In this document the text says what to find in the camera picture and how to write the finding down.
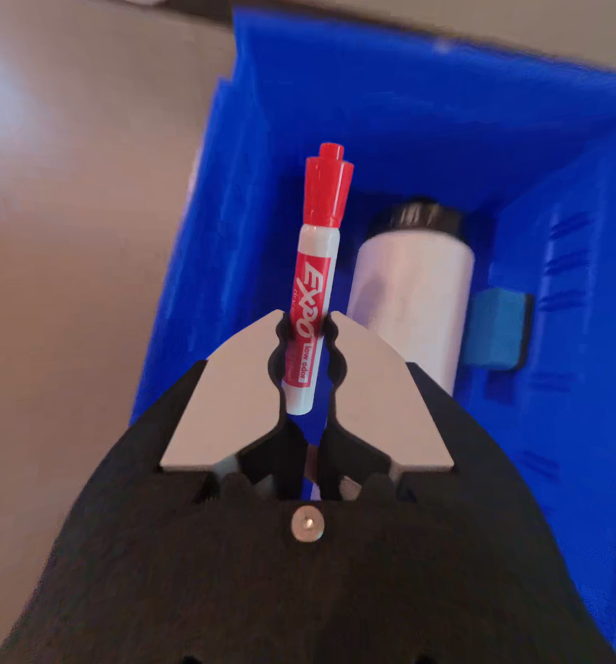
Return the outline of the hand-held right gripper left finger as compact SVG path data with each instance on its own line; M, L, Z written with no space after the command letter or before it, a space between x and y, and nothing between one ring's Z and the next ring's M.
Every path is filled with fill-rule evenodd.
M285 318L271 311L207 358L163 453L163 471L245 472L250 454L282 430L285 397L273 361L285 358Z

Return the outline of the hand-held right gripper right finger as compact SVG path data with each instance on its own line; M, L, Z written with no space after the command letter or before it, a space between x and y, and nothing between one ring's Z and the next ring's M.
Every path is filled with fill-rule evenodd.
M332 379L336 424L379 452L388 473L451 471L453 458L402 356L346 315L330 318L334 351L345 361L344 377Z

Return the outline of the red dry-erase marker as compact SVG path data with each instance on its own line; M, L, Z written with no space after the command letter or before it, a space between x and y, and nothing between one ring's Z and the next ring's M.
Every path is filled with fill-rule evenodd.
M305 164L303 225L297 245L282 381L287 413L293 416L309 413L314 401L322 327L329 312L340 224L353 170L353 164L344 159L343 146L334 143L321 144L318 155Z

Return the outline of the blue plastic bin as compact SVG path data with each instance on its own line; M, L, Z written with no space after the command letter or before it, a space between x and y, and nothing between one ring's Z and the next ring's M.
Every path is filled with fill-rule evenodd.
M525 365L458 370L455 398L519 469L616 649L616 72L237 10L196 188L132 408L291 300L306 158L354 164L331 305L370 221L429 196L465 213L472 293L533 296Z

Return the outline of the white bottle black cap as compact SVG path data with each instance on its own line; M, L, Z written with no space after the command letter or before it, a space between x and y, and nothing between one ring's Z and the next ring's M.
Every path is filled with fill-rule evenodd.
M382 210L358 250L346 311L450 396L475 267L462 220L426 196Z

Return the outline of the blue whiteboard eraser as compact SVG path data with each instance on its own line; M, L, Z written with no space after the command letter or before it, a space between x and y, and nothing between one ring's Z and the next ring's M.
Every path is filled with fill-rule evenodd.
M501 287L482 290L470 301L462 362L498 372L526 363L534 315L534 296Z

